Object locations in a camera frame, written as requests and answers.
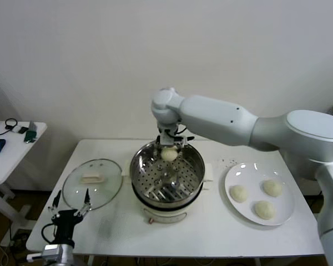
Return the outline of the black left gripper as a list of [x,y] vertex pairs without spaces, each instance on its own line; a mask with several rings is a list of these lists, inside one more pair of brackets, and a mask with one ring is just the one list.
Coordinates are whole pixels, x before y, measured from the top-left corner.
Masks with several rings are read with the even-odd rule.
[[91,210],[89,189],[87,188],[84,196],[84,204],[79,209],[58,211],[62,190],[59,190],[54,197],[52,205],[48,207],[57,227],[54,244],[75,244],[73,240],[74,227],[83,220],[83,217]]

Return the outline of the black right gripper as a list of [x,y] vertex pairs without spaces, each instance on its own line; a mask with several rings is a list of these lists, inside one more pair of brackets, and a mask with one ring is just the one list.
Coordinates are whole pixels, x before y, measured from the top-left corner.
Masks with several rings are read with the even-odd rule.
[[158,160],[162,159],[162,150],[164,147],[176,147],[178,152],[178,160],[184,158],[184,146],[188,146],[189,141],[193,141],[194,136],[172,135],[168,132],[162,132],[157,137],[157,144],[155,144],[155,157]]

